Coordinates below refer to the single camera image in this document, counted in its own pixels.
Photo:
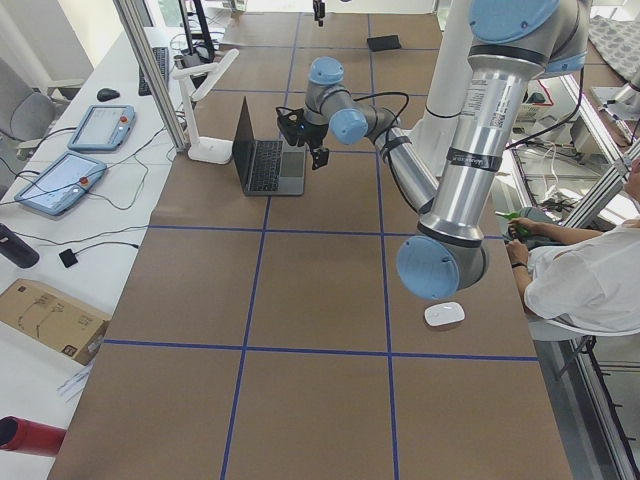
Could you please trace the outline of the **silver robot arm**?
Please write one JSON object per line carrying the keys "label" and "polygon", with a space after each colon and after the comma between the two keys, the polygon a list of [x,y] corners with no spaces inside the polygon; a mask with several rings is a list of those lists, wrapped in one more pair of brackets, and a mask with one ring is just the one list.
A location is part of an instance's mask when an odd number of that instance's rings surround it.
{"label": "silver robot arm", "polygon": [[566,75],[586,59],[587,1],[455,1],[447,18],[431,104],[445,106],[444,160],[429,164],[395,117],[356,102],[331,57],[310,67],[305,117],[341,143],[368,139],[418,213],[396,268],[414,295],[436,300],[478,282],[489,260],[479,220],[529,83]]}
{"label": "silver robot arm", "polygon": [[354,99],[342,84],[343,65],[332,57],[319,57],[310,67],[305,106],[276,109],[277,125],[291,146],[309,148],[314,170],[329,161],[323,145],[331,133],[344,145],[366,138],[389,165],[400,193],[418,214],[428,212],[435,199],[438,180],[422,164],[411,139],[399,127],[399,116],[391,110]]}

